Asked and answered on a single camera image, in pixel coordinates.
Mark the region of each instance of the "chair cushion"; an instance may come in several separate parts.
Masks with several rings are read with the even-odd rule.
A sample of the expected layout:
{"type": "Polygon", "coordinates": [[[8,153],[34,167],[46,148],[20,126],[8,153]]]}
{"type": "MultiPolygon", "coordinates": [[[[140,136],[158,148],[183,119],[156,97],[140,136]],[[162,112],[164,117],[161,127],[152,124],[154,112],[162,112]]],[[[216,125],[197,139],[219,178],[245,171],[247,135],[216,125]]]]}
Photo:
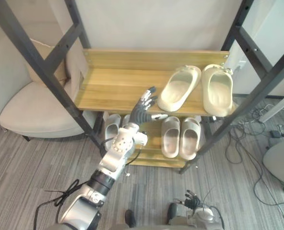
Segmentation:
{"type": "MultiPolygon", "coordinates": [[[[68,93],[71,82],[65,85],[68,93]]],[[[88,111],[88,122],[94,125],[96,114],[88,111]]],[[[83,130],[70,116],[51,91],[36,82],[23,87],[4,107],[0,115],[0,124],[18,134],[39,137],[58,138],[78,135],[83,130]]]]}
{"type": "MultiPolygon", "coordinates": [[[[35,45],[36,49],[38,50],[38,52],[40,53],[40,55],[44,59],[47,58],[47,56],[50,54],[50,52],[54,48],[52,46],[44,45],[44,44],[37,42],[35,40],[33,40],[32,43],[35,45]]],[[[29,72],[29,75],[30,75],[30,78],[32,79],[32,81],[40,84],[41,86],[46,87],[46,85],[42,82],[42,80],[39,78],[37,73],[32,69],[32,67],[27,62],[26,62],[26,64],[27,64],[27,69],[28,69],[28,72],[29,72]]],[[[60,84],[62,86],[64,86],[65,81],[67,79],[66,72],[65,72],[64,60],[61,61],[60,65],[56,69],[55,76],[58,79],[58,81],[60,82],[60,84]]]]}

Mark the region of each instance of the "wall outlet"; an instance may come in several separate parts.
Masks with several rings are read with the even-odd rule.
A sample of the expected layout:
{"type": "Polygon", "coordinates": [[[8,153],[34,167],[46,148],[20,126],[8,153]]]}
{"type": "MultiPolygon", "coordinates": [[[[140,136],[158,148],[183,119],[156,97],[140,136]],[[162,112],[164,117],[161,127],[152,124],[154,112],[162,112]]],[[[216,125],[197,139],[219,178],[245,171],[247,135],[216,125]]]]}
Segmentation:
{"type": "Polygon", "coordinates": [[[236,69],[242,69],[246,65],[247,61],[239,61],[236,69]]]}

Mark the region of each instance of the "power adapter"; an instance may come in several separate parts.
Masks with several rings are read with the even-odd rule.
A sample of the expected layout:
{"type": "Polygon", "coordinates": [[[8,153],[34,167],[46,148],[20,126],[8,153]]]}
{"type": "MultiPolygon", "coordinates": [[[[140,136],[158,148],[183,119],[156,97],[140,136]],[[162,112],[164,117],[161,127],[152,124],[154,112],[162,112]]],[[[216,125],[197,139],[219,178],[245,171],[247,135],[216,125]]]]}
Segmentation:
{"type": "Polygon", "coordinates": [[[282,134],[277,130],[271,130],[270,135],[272,138],[281,138],[282,134]]]}

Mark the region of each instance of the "white wall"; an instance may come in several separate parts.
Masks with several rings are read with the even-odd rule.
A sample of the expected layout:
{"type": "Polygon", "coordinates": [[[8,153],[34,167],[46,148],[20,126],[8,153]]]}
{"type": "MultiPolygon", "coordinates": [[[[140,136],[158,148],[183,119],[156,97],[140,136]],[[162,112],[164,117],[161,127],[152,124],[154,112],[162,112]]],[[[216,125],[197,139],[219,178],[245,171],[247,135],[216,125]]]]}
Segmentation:
{"type": "MultiPolygon", "coordinates": [[[[7,0],[7,3],[22,26],[27,28],[29,36],[50,45],[55,45],[62,37],[61,30],[56,30],[57,20],[48,0],[7,0]]],[[[0,28],[0,39],[4,36],[0,28]]]]}
{"type": "Polygon", "coordinates": [[[91,46],[220,50],[241,0],[79,0],[91,46]]]}
{"type": "MultiPolygon", "coordinates": [[[[244,28],[271,64],[275,65],[284,54],[284,0],[255,2],[244,23],[244,28]]],[[[235,69],[239,60],[247,63],[243,69],[234,73],[234,93],[250,93],[260,79],[240,47],[233,44],[226,66],[235,69]]],[[[269,95],[284,96],[284,80],[269,95]]]]}
{"type": "MultiPolygon", "coordinates": [[[[49,27],[56,19],[47,0],[8,0],[30,36],[37,24],[49,27]]],[[[79,0],[76,1],[94,48],[220,50],[241,0],[79,0]]],[[[270,62],[284,52],[284,0],[255,0],[244,23],[270,62]]],[[[60,31],[49,30],[56,41],[60,31]]],[[[234,44],[226,66],[245,60],[234,44]]],[[[259,78],[249,63],[234,76],[234,92],[250,93],[259,78]]],[[[270,94],[284,95],[284,81],[270,94]]]]}

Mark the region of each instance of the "robot finger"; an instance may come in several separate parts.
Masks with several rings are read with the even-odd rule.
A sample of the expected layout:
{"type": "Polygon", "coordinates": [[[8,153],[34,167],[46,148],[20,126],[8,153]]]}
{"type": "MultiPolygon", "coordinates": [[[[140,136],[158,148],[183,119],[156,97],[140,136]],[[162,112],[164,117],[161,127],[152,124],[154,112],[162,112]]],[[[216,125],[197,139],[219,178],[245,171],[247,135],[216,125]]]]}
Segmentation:
{"type": "Polygon", "coordinates": [[[187,193],[189,193],[191,196],[197,196],[196,193],[192,192],[191,190],[187,189],[187,193]]]}
{"type": "Polygon", "coordinates": [[[145,103],[144,103],[144,106],[147,107],[149,104],[151,106],[153,106],[155,104],[155,101],[156,99],[158,98],[158,96],[154,96],[154,97],[151,97],[150,99],[148,99],[145,103]]]}
{"type": "Polygon", "coordinates": [[[152,117],[152,121],[157,121],[157,120],[166,119],[168,115],[167,114],[153,114],[151,115],[151,117],[152,117]]]}
{"type": "Polygon", "coordinates": [[[173,199],[173,203],[180,204],[180,205],[185,205],[185,201],[183,201],[181,199],[173,199]]]}
{"type": "Polygon", "coordinates": [[[155,91],[156,91],[156,88],[154,86],[149,88],[141,96],[140,100],[143,101],[143,102],[147,101],[150,98],[150,96],[152,95],[152,93],[154,93],[155,91]]]}
{"type": "Polygon", "coordinates": [[[193,200],[193,196],[189,194],[185,194],[185,197],[188,197],[189,199],[193,200]]]}

